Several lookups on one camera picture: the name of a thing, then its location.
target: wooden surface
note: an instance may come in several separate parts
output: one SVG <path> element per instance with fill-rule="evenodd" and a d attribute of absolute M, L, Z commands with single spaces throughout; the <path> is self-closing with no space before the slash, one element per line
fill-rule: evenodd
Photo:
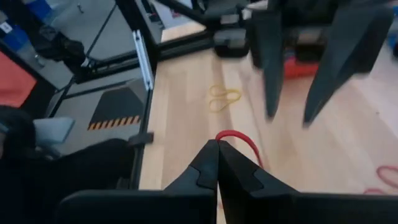
<path fill-rule="evenodd" d="M 163 40 L 200 29 L 197 24 L 169 29 Z M 163 189 L 208 139 L 235 129 L 257 144 L 266 171 L 299 191 L 388 190 L 375 170 L 398 165 L 398 68 L 390 61 L 382 49 L 372 74 L 350 80 L 308 129 L 302 128 L 302 119 L 312 78 L 285 81 L 270 123 L 264 119 L 262 77 L 249 57 L 220 60 L 206 50 L 158 64 L 148 127 L 155 138 L 145 148 L 140 189 Z M 239 89 L 242 98 L 210 113 L 208 90 L 214 84 Z M 246 143 L 227 141 L 254 160 Z"/>

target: black cable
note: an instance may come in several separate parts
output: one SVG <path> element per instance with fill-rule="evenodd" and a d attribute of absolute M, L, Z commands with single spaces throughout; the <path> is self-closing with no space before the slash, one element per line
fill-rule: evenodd
<path fill-rule="evenodd" d="M 95 36 L 93 43 L 92 43 L 92 44 L 90 45 L 90 47 L 88 48 L 87 54 L 86 54 L 87 56 L 89 56 L 90 53 L 91 53 L 91 51 L 93 50 L 93 48 L 94 48 L 95 44 L 97 43 L 97 41 L 98 41 L 100 35 L 102 34 L 102 31 L 104 31 L 105 26 L 106 26 L 107 23 L 109 22 L 109 19 L 111 18 L 111 16 L 112 16 L 114 10 L 116 9 L 116 6 L 117 6 L 116 3 L 114 3 L 114 6 L 113 6 L 112 10 L 109 12 L 107 18 L 105 19 L 104 24 L 102 24 L 101 29 L 100 29 L 99 32 L 97 33 L 97 36 Z"/>

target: white label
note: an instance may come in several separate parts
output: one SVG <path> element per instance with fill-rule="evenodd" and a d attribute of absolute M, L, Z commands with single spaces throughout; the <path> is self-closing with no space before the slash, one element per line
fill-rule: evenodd
<path fill-rule="evenodd" d="M 2 29 L 6 34 L 12 31 L 12 27 L 7 22 L 0 24 L 0 29 Z"/>

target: yellow and black hazard stripe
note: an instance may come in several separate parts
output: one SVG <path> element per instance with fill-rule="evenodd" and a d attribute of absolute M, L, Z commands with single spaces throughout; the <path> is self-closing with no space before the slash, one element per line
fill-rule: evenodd
<path fill-rule="evenodd" d="M 126 126 L 130 124 L 138 124 L 140 122 L 139 116 L 129 116 L 126 118 L 118 118 L 112 119 L 109 121 L 100 121 L 90 123 L 87 127 L 87 130 L 100 130 L 100 129 L 107 129 L 107 128 L 115 128 L 118 126 Z"/>

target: gray floor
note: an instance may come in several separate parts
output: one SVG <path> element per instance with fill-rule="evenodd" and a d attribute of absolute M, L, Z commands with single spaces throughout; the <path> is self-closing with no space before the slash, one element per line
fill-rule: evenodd
<path fill-rule="evenodd" d="M 48 0 L 50 4 L 59 1 L 60 0 Z M 77 2 L 81 3 L 84 10 L 83 14 L 77 9 L 75 5 Z M 73 0 L 72 3 L 63 10 L 61 15 L 52 22 L 52 25 L 60 29 L 69 38 L 83 42 L 87 50 L 113 5 L 114 1 L 112 0 Z M 161 35 L 160 29 L 154 27 L 152 30 L 155 31 L 154 37 L 159 41 Z M 120 10 L 116 8 L 90 55 L 95 58 L 107 58 L 130 50 L 134 50 L 132 34 Z M 72 77 L 72 74 L 63 63 L 46 60 L 44 67 L 34 67 L 58 88 L 65 86 Z M 138 91 L 138 95 L 143 95 L 143 83 L 140 78 L 141 71 L 137 68 L 81 85 L 73 85 L 68 94 L 111 83 L 135 80 L 129 86 L 135 92 Z M 67 141 L 58 146 L 61 153 L 69 154 L 90 144 L 109 138 L 127 139 L 129 136 L 138 132 L 138 125 L 87 131 L 88 123 L 90 122 L 91 116 L 94 113 L 102 93 L 103 91 L 98 91 L 63 101 L 55 116 L 69 116 L 74 118 L 76 123 Z"/>

